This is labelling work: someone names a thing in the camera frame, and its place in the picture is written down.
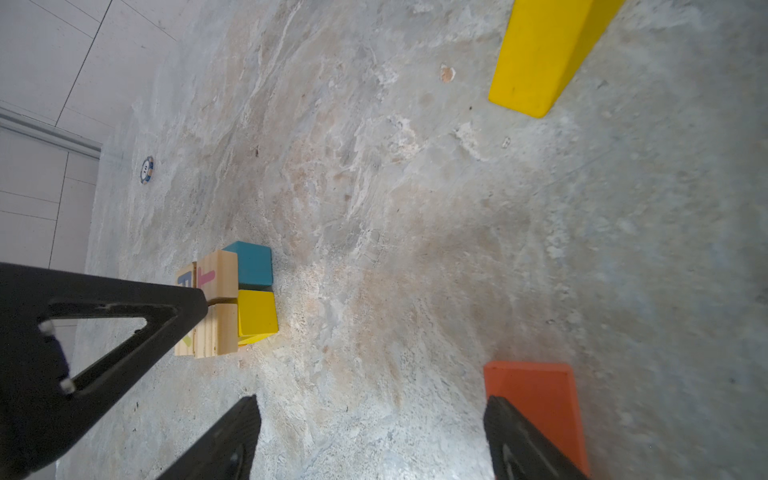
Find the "natural wood block pink mark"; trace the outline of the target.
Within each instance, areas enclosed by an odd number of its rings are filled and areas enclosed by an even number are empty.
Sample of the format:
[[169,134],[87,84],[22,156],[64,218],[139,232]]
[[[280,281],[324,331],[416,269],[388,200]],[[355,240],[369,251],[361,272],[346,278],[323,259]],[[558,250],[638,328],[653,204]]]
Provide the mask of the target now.
[[239,291],[237,254],[215,250],[199,259],[197,287],[209,304],[235,300]]

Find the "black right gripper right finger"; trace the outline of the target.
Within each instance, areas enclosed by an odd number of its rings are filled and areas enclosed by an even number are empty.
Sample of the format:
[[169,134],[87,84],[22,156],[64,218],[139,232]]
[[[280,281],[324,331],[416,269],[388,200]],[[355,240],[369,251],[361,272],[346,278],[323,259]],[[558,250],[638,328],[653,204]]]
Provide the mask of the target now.
[[488,398],[483,424],[496,479],[589,479],[507,399]]

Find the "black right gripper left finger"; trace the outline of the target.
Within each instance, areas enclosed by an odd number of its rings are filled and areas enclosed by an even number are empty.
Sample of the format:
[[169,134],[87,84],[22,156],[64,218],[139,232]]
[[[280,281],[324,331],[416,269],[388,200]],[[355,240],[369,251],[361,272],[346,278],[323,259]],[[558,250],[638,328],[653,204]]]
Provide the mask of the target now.
[[260,428],[257,397],[241,398],[159,479],[249,479]]

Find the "yellow rectangular wooden block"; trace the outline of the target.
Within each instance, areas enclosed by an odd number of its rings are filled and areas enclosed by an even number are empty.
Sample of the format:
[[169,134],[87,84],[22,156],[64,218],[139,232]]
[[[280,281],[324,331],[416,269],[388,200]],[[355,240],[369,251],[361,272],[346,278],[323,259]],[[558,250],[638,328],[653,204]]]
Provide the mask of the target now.
[[624,4],[623,0],[516,0],[488,100],[544,117]]

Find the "teal wooden cube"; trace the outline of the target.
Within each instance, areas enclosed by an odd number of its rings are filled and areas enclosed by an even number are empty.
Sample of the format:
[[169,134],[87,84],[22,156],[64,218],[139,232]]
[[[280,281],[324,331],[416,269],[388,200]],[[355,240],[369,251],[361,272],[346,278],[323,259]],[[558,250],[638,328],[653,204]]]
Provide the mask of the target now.
[[271,291],[273,288],[272,250],[263,245],[236,241],[223,248],[237,255],[238,286],[242,290]]

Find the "yellow wooden cube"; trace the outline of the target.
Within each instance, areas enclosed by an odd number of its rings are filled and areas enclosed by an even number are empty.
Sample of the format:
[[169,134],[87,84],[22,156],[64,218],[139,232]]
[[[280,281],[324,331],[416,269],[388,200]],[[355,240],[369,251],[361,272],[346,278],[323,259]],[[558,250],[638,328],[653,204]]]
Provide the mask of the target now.
[[240,290],[238,307],[238,345],[259,342],[279,332],[274,293]]

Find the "red wooden block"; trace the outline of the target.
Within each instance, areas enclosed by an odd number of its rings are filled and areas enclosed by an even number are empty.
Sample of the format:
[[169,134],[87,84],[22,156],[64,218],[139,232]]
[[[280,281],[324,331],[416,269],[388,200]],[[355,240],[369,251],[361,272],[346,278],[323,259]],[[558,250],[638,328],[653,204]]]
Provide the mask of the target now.
[[588,475],[574,372],[565,363],[491,361],[483,367],[486,395],[503,397]]

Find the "natural wood block yellow print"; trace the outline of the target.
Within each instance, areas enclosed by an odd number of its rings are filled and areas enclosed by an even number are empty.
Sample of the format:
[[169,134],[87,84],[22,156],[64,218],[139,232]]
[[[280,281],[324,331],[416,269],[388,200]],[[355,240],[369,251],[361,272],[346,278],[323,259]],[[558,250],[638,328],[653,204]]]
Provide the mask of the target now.
[[181,340],[179,340],[174,346],[175,356],[194,356],[194,334],[195,330],[190,330]]

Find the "natural wood block blue print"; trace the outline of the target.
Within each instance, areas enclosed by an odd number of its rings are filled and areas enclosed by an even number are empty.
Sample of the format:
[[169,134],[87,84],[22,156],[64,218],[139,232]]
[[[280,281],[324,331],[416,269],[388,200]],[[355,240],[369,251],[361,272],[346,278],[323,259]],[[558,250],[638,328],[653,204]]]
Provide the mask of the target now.
[[197,287],[197,263],[191,262],[176,272],[175,284],[186,288]]

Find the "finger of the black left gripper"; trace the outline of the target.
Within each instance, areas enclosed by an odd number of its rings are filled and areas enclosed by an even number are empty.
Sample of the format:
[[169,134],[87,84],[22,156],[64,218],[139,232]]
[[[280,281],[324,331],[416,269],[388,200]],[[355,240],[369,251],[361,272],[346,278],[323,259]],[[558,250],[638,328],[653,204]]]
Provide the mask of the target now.
[[192,287],[2,264],[2,473],[65,455],[207,310]]

